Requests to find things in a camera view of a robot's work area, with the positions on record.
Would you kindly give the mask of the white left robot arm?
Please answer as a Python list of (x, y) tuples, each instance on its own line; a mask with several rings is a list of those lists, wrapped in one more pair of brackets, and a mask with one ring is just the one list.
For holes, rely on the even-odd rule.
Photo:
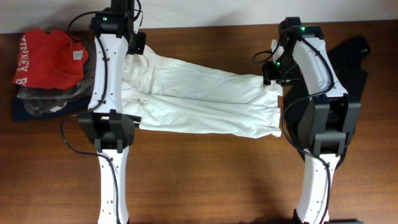
[(78, 122), (99, 160), (101, 203), (98, 223), (129, 223), (126, 164), (140, 117), (123, 112), (121, 85), (129, 42), (123, 12), (100, 11), (91, 20), (95, 34), (95, 82), (88, 112)]

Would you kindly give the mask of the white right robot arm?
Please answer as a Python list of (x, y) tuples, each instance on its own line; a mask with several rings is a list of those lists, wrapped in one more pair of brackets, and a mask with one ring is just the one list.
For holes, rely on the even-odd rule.
[(305, 163), (292, 221), (330, 223), (333, 175), (352, 140), (361, 103), (336, 76), (319, 26), (286, 17), (278, 32), (260, 63), (265, 85), (275, 81), (291, 87), (281, 115), (282, 132)]

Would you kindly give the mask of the white t-shirt black print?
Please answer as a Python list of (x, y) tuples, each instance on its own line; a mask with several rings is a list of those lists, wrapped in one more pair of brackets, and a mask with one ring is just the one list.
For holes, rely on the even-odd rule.
[(278, 138), (282, 95), (279, 84), (265, 85), (261, 76), (163, 57), (150, 47), (124, 59), (123, 111), (141, 118), (140, 129)]

